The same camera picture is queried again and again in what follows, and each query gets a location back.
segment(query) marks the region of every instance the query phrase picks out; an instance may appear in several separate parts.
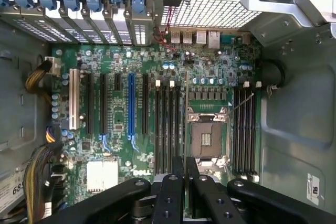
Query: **ventilation grille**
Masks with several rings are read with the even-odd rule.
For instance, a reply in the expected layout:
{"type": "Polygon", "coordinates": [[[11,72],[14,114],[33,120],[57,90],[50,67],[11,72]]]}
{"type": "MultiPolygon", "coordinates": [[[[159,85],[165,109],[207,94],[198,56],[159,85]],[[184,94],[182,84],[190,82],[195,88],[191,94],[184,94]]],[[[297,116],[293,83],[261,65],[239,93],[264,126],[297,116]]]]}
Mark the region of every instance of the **ventilation grille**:
{"type": "Polygon", "coordinates": [[[134,25],[136,43],[138,45],[146,44],[146,26],[144,25],[134,25]]]}
{"type": "Polygon", "coordinates": [[[60,33],[57,29],[53,28],[51,25],[46,23],[44,20],[35,20],[35,23],[37,23],[40,27],[42,27],[44,30],[50,32],[52,35],[55,35],[57,38],[61,39],[64,42],[72,42],[71,39],[60,33]]]}
{"type": "MultiPolygon", "coordinates": [[[[171,26],[239,29],[261,12],[253,12],[237,1],[182,0],[172,7],[171,26]]],[[[165,6],[161,25],[167,23],[169,7],[165,6]]]]}
{"type": "Polygon", "coordinates": [[[55,42],[57,41],[56,39],[50,37],[49,35],[47,35],[46,33],[42,32],[41,30],[37,29],[36,27],[32,26],[31,24],[25,22],[22,19],[14,19],[14,21],[22,28],[30,31],[31,33],[37,35],[38,37],[47,40],[47,41],[52,41],[55,42]]]}

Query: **white sticker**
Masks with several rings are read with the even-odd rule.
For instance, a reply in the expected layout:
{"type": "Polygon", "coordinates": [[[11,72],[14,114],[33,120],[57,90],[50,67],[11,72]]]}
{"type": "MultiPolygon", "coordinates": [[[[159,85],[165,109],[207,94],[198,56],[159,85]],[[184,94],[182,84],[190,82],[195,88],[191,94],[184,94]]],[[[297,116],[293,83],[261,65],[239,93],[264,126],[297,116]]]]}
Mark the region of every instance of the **white sticker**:
{"type": "Polygon", "coordinates": [[[24,174],[21,169],[0,182],[0,212],[23,195],[24,174]]]}
{"type": "Polygon", "coordinates": [[[307,199],[315,205],[319,205],[320,179],[308,173],[307,176],[307,199]]]}

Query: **pcie slot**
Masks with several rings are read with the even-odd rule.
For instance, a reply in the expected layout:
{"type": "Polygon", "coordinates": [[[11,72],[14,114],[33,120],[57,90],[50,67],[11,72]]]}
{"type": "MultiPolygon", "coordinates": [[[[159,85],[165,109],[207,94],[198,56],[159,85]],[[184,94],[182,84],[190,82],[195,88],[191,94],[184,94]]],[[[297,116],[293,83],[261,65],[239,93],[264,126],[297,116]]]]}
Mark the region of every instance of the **pcie slot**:
{"type": "Polygon", "coordinates": [[[154,122],[154,173],[160,173],[160,88],[157,87],[155,91],[155,122],[154,122]]]}
{"type": "Polygon", "coordinates": [[[178,141],[180,137],[180,87],[175,87],[175,133],[174,133],[174,156],[178,156],[178,141]]]}
{"type": "Polygon", "coordinates": [[[142,134],[148,134],[149,76],[142,76],[142,134]]]}
{"type": "Polygon", "coordinates": [[[128,75],[128,136],[135,135],[135,73],[128,75]]]}
{"type": "Polygon", "coordinates": [[[167,143],[167,135],[166,135],[166,125],[167,125],[167,116],[166,116],[166,110],[167,110],[167,86],[161,86],[161,92],[162,92],[162,117],[161,117],[161,129],[162,129],[162,141],[161,141],[161,172],[165,173],[166,168],[166,143],[167,143]]]}
{"type": "Polygon", "coordinates": [[[169,88],[168,94],[168,143],[167,143],[167,172],[172,172],[173,157],[173,124],[174,124],[174,91],[175,88],[169,88]]]}
{"type": "Polygon", "coordinates": [[[79,69],[70,69],[69,129],[79,128],[79,69]]]}
{"type": "Polygon", "coordinates": [[[120,73],[114,74],[114,90],[115,91],[121,90],[121,74],[120,73]]]}
{"type": "Polygon", "coordinates": [[[100,74],[100,134],[107,134],[107,74],[100,74]]]}
{"type": "Polygon", "coordinates": [[[86,121],[86,127],[87,127],[87,133],[93,134],[94,132],[94,107],[95,107],[95,93],[94,93],[94,74],[89,73],[87,74],[87,99],[88,99],[88,111],[87,111],[87,121],[86,121]]]}

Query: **black pcie slot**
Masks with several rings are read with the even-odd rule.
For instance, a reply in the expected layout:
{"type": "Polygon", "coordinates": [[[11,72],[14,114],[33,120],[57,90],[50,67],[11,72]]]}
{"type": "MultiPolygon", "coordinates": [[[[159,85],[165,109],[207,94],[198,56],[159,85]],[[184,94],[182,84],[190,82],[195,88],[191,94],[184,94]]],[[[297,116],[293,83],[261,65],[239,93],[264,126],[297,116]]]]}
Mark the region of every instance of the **black pcie slot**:
{"type": "Polygon", "coordinates": [[[155,91],[155,122],[154,122],[154,174],[160,173],[160,89],[155,91]]]}
{"type": "Polygon", "coordinates": [[[174,135],[174,156],[178,156],[178,141],[180,137],[180,87],[175,87],[175,135],[174,135]]]}
{"type": "Polygon", "coordinates": [[[107,134],[107,74],[100,74],[100,134],[107,134]]]}
{"type": "Polygon", "coordinates": [[[173,123],[174,123],[174,88],[169,89],[168,96],[168,143],[167,143],[167,172],[172,172],[173,157],[173,123]]]}
{"type": "Polygon", "coordinates": [[[142,76],[142,134],[148,134],[149,76],[142,76]]]}
{"type": "Polygon", "coordinates": [[[86,121],[86,129],[87,133],[92,135],[94,132],[94,107],[95,107],[95,91],[94,91],[94,74],[87,74],[88,82],[87,82],[87,99],[88,99],[88,111],[87,111],[87,121],[86,121]]]}
{"type": "Polygon", "coordinates": [[[121,74],[120,73],[114,74],[114,90],[115,91],[121,90],[121,74]]]}
{"type": "Polygon", "coordinates": [[[166,110],[167,110],[167,86],[161,86],[162,92],[162,106],[161,106],[161,130],[162,130],[162,140],[161,140],[161,173],[165,173],[166,168],[166,143],[167,143],[167,135],[166,135],[166,110]]]}
{"type": "Polygon", "coordinates": [[[251,99],[251,164],[250,172],[255,174],[255,161],[256,161],[256,95],[251,99]]]}

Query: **black dimm slot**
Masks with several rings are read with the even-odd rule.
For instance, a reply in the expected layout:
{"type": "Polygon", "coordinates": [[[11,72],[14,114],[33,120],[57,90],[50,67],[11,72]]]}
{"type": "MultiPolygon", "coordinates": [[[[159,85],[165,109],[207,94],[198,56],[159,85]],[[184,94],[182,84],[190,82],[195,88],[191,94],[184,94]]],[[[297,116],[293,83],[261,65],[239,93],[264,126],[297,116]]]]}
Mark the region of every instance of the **black dimm slot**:
{"type": "Polygon", "coordinates": [[[149,76],[142,76],[142,134],[148,134],[149,76]]]}
{"type": "Polygon", "coordinates": [[[250,171],[251,173],[255,173],[255,160],[256,160],[256,94],[251,99],[252,103],[252,110],[251,110],[251,117],[252,117],[252,141],[251,141],[251,166],[250,171]]]}
{"type": "Polygon", "coordinates": [[[114,90],[115,91],[121,90],[121,74],[120,73],[114,74],[114,90]]]}
{"type": "Polygon", "coordinates": [[[246,102],[247,114],[248,114],[248,122],[247,122],[247,135],[246,135],[246,147],[245,147],[245,156],[246,156],[246,164],[245,169],[247,174],[250,175],[251,168],[251,131],[252,131],[252,113],[251,113],[251,99],[246,102]]]}
{"type": "Polygon", "coordinates": [[[178,156],[178,141],[180,137],[180,87],[175,87],[175,135],[174,135],[174,156],[178,156]]]}
{"type": "Polygon", "coordinates": [[[87,74],[87,98],[88,98],[88,114],[87,114],[87,121],[86,121],[86,129],[87,133],[92,135],[94,132],[94,107],[95,107],[95,87],[94,87],[94,74],[89,73],[87,74]]]}
{"type": "Polygon", "coordinates": [[[100,74],[100,134],[107,134],[107,74],[100,74]]]}
{"type": "Polygon", "coordinates": [[[160,90],[155,91],[155,137],[154,137],[154,173],[160,173],[160,90]]]}
{"type": "Polygon", "coordinates": [[[167,143],[167,172],[172,172],[173,154],[173,123],[174,123],[174,88],[169,88],[168,96],[168,143],[167,143]]]}
{"type": "Polygon", "coordinates": [[[161,173],[165,173],[166,169],[166,143],[167,143],[167,136],[166,136],[166,110],[167,110],[167,87],[162,86],[162,117],[161,117],[161,129],[162,129],[162,140],[161,140],[161,173]]]}
{"type": "MultiPolygon", "coordinates": [[[[234,108],[236,108],[239,104],[239,90],[235,89],[234,91],[234,108]]],[[[238,109],[234,111],[234,136],[233,136],[233,163],[232,168],[234,173],[238,172],[238,159],[239,159],[239,150],[238,150],[238,134],[239,134],[239,128],[238,128],[238,109]]]]}

